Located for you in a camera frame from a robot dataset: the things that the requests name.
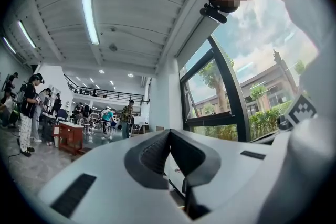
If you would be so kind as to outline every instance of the desk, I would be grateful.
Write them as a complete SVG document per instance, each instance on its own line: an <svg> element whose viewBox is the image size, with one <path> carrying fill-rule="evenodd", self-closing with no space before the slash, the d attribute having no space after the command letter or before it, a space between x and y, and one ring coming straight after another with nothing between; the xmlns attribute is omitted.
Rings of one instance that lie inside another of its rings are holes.
<svg viewBox="0 0 336 224"><path fill-rule="evenodd" d="M42 120L42 139L44 142L53 142L53 128L48 126L48 121L52 121L54 123L55 117L49 115L48 113L42 112L43 120Z"/></svg>
<svg viewBox="0 0 336 224"><path fill-rule="evenodd" d="M130 137L132 137L132 136L133 136L133 131L134 131L134 126L135 126L135 125L139 125L139 126L140 126L139 130L142 128L143 134L145 134L145 133L146 133L145 126L148 125L148 124L134 124L134 123L129 123L129 125L131 125L131 135L130 135Z"/></svg>
<svg viewBox="0 0 336 224"><path fill-rule="evenodd" d="M59 148L72 151L74 155L83 148L83 126L70 122L59 123Z"/></svg>

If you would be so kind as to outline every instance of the black railing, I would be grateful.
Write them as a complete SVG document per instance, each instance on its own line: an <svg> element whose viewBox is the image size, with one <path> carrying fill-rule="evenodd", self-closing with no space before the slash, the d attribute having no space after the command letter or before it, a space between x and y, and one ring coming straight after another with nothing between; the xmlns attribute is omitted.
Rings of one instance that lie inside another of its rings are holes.
<svg viewBox="0 0 336 224"><path fill-rule="evenodd" d="M140 103L141 101L143 101L143 98L144 98L144 95L142 94L114 92L114 91L107 91L107 90L100 90L100 89L95 89L95 88L77 86L66 75L64 76L68 83L69 89L77 94L88 95L92 97L101 97L101 98L107 98L107 99L113 99L113 100L120 100L120 101L133 100L134 102L137 102L137 103Z"/></svg>

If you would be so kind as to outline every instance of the tree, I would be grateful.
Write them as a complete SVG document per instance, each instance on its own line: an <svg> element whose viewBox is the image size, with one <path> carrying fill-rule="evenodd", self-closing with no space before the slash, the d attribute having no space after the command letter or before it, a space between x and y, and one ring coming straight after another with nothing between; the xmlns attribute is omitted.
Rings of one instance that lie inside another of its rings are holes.
<svg viewBox="0 0 336 224"><path fill-rule="evenodd" d="M258 86L256 85L258 84L252 85L250 96L253 101L257 100L258 106L261 108L262 111L264 111L265 110L264 103L261 100L261 98L265 95L267 88L264 85L258 85Z"/></svg>
<svg viewBox="0 0 336 224"><path fill-rule="evenodd" d="M234 60L232 60L226 52L225 55L233 67L235 65ZM202 77L202 81L205 85L216 90L220 112L227 111L228 109L223 87L224 82L215 60L208 63L198 74Z"/></svg>
<svg viewBox="0 0 336 224"><path fill-rule="evenodd" d="M304 72L305 68L306 68L306 66L302 62L302 60L298 60L298 62L294 66L295 72L299 76Z"/></svg>
<svg viewBox="0 0 336 224"><path fill-rule="evenodd" d="M211 114L215 112L215 108L212 104L207 103L204 105L204 112L205 114Z"/></svg>

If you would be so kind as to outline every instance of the ceiling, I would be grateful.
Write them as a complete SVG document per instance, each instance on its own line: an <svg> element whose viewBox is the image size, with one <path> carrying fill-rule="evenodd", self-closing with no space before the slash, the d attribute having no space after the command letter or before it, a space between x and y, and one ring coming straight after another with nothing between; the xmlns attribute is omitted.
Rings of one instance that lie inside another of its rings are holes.
<svg viewBox="0 0 336 224"><path fill-rule="evenodd" d="M79 76L82 75L76 70L80 69L118 69L153 77L195 1L93 0L100 39L99 45L93 45L81 0L13 0L2 34L16 50L16 57L29 65L59 65ZM18 20L23 22L36 49L21 32ZM188 22L197 23L198 19ZM111 51L110 45L116 45L118 50Z"/></svg>

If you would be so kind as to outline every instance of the floor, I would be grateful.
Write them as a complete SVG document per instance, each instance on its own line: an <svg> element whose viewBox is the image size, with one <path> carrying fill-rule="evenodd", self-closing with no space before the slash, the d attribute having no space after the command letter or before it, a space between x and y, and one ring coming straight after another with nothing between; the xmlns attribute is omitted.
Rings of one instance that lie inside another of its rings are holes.
<svg viewBox="0 0 336 224"><path fill-rule="evenodd" d="M106 136L107 138L102 139L104 135L100 130L95 131L95 133L91 137L84 135L83 147L94 148L121 140L121 131L119 130L113 134L113 139L109 139L109 135ZM35 152L32 153L30 158L27 158L19 154L17 136L18 129L0 129L0 156L7 169L9 169L14 182L36 195L45 183L71 164L73 156L55 148L53 145L47 146L45 143L35 143L31 140L31 146L34 147ZM171 195L178 206L184 205L184 201L176 191L171 190Z"/></svg>

